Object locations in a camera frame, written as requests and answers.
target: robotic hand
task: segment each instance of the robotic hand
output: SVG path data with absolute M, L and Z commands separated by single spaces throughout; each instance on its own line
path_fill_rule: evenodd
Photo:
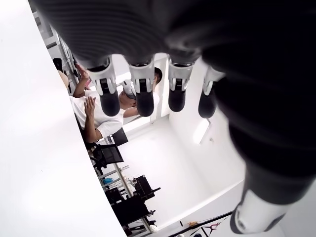
M 235 233 L 268 231 L 307 192 L 316 174 L 314 3 L 34 2 L 89 69 L 107 115 L 119 112 L 112 54 L 129 64 L 142 116 L 154 109 L 155 53 L 169 55 L 175 112 L 184 107 L 196 59 L 211 66 L 198 111 L 209 118 L 219 106 L 246 163 L 243 195 L 231 218 Z
M 123 86 L 123 90 L 125 91 L 128 98 L 136 99 L 136 91 L 130 80 L 123 81 L 121 85 Z

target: person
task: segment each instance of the person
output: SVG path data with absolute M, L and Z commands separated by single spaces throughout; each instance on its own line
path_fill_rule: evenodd
M 113 117 L 107 116 L 102 110 L 98 92 L 84 90 L 85 84 L 90 78 L 89 73 L 79 64 L 76 64 L 76 67 L 81 75 L 81 80 L 76 86 L 73 96 L 70 96 L 70 101 L 78 121 L 84 129 L 83 136 L 85 141 L 93 143 L 120 130 L 123 126 L 125 110 L 135 106 L 136 101 L 128 98 L 123 91 L 118 97 L 119 113 Z
M 159 84 L 161 79 L 162 79 L 162 72 L 159 68 L 155 67 L 155 77 L 154 77 L 154 84 L 153 84 L 154 110 L 157 109 L 157 106 L 159 103 L 159 96 L 157 93 L 155 93 L 155 87 Z M 137 115 L 139 115 L 139 112 L 137 110 L 137 106 L 134 106 L 125 111 L 124 118 L 129 118 L 129 117 L 137 116 Z

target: black office chair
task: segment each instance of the black office chair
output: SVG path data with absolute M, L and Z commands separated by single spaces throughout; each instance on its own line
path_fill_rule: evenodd
M 108 164 L 118 163 L 118 162 L 124 162 L 121 154 L 119 153 L 118 147 L 115 144 L 110 145 L 98 145 L 96 143 L 88 143 L 85 141 L 84 138 L 84 132 L 80 125 L 80 122 L 77 118 L 77 115 L 75 114 L 75 118 L 79 127 L 79 131 L 81 133 L 81 137 L 83 139 L 85 148 L 87 150 L 91 150 L 91 148 L 94 148 L 92 151 L 93 157 L 90 156 L 90 159 L 95 162 L 93 168 L 97 168 L 101 175 L 103 175 L 102 167 L 106 168 Z
M 117 145 L 97 145 L 93 150 L 93 157 L 91 160 L 95 162 L 94 168 L 97 168 L 101 175 L 103 175 L 102 167 L 106 168 L 108 164 L 124 162 Z

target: chair backrest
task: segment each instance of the chair backrest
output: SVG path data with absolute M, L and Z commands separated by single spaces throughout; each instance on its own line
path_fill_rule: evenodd
M 117 145 L 99 145 L 93 150 L 97 165 L 106 168 L 108 164 L 124 162 Z

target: man's hand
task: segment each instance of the man's hand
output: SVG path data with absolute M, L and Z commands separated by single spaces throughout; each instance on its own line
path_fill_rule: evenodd
M 81 75 L 81 80 L 76 86 L 73 96 L 75 98 L 81 98 L 84 96 L 84 89 L 87 89 L 86 84 L 89 82 L 88 80 L 90 79 L 90 76 L 89 76 L 88 71 L 83 66 L 76 64 L 76 68 L 78 69 Z
M 81 80 L 88 80 L 90 78 L 89 73 L 87 72 L 87 70 L 83 66 L 76 63 L 76 68 L 78 69 L 78 71 L 81 75 Z
M 88 96 L 85 99 L 84 112 L 89 118 L 94 117 L 95 99 L 96 99 L 95 97 L 92 98 L 91 96 Z

